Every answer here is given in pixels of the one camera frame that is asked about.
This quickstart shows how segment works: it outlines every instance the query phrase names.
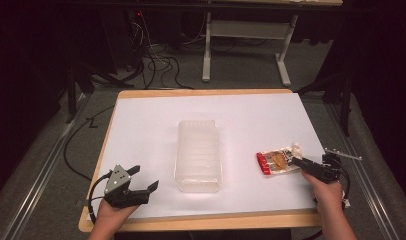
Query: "finger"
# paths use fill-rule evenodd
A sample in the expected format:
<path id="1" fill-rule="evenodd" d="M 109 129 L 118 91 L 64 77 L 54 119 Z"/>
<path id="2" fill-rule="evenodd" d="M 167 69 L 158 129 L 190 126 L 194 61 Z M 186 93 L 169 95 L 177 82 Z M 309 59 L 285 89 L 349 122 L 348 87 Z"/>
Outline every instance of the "finger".
<path id="1" fill-rule="evenodd" d="M 126 208 L 122 208 L 119 211 L 121 211 L 123 214 L 125 215 L 131 215 L 135 210 L 137 210 L 137 208 L 140 205 L 136 205 L 136 206 L 131 206 L 131 207 L 126 207 Z"/>
<path id="2" fill-rule="evenodd" d="M 303 177 L 312 185 L 317 184 L 317 182 L 320 182 L 316 177 L 310 175 L 309 173 L 307 173 L 305 170 L 301 171 Z"/>

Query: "white table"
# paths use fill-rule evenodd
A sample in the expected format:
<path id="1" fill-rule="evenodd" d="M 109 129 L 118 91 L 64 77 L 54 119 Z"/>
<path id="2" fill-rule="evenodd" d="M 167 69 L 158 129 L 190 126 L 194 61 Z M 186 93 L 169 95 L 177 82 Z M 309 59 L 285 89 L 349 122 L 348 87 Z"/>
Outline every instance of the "white table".
<path id="1" fill-rule="evenodd" d="M 220 131 L 224 182 L 215 194 L 185 194 L 173 178 L 177 124 L 213 119 Z M 323 148 L 297 94 L 289 90 L 124 91 L 119 94 L 93 183 L 116 164 L 141 166 L 131 189 L 159 188 L 128 219 L 124 231 L 320 226 L 311 187 L 300 173 L 262 174 L 256 152 L 298 141 L 320 162 Z M 95 190 L 103 195 L 105 183 Z M 94 201 L 94 210 L 98 201 Z M 89 232 L 84 208 L 79 222 Z"/>

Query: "red and white package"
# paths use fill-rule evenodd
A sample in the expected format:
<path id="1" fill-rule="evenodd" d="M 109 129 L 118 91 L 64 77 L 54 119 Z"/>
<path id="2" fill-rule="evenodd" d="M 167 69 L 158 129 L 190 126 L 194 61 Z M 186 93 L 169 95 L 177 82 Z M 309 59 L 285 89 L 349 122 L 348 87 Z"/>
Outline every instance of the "red and white package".
<path id="1" fill-rule="evenodd" d="M 302 158 L 302 153 L 297 143 L 291 147 L 256 153 L 260 169 L 265 175 L 281 174 L 299 169 L 299 167 L 292 163 L 293 157 Z"/>

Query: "table leg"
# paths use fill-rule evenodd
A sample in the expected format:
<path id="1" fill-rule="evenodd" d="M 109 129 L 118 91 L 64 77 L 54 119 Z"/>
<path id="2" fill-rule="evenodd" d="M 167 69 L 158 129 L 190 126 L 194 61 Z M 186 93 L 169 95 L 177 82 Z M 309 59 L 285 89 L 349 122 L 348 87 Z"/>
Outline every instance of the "table leg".
<path id="1" fill-rule="evenodd" d="M 290 78 L 288 77 L 287 69 L 284 64 L 285 54 L 287 53 L 288 46 L 290 45 L 291 37 L 293 36 L 294 29 L 296 28 L 297 15 L 293 15 L 291 18 L 289 27 L 284 37 L 284 46 L 281 53 L 275 54 L 275 60 L 277 62 L 278 70 L 280 72 L 281 81 L 284 86 L 289 87 L 291 85 Z"/>
<path id="2" fill-rule="evenodd" d="M 203 82 L 210 81 L 210 30 L 211 30 L 211 16 L 212 14 L 208 12 L 206 14 L 206 47 L 204 51 L 203 59 Z"/>

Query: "clear plastic container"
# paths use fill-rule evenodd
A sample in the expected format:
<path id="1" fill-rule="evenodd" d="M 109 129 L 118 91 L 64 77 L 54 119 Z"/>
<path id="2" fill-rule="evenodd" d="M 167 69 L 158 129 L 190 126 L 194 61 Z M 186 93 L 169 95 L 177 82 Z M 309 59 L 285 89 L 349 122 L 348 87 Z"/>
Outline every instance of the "clear plastic container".
<path id="1" fill-rule="evenodd" d="M 186 120 L 179 123 L 175 180 L 182 192 L 219 191 L 222 167 L 219 132 L 215 122 Z"/>

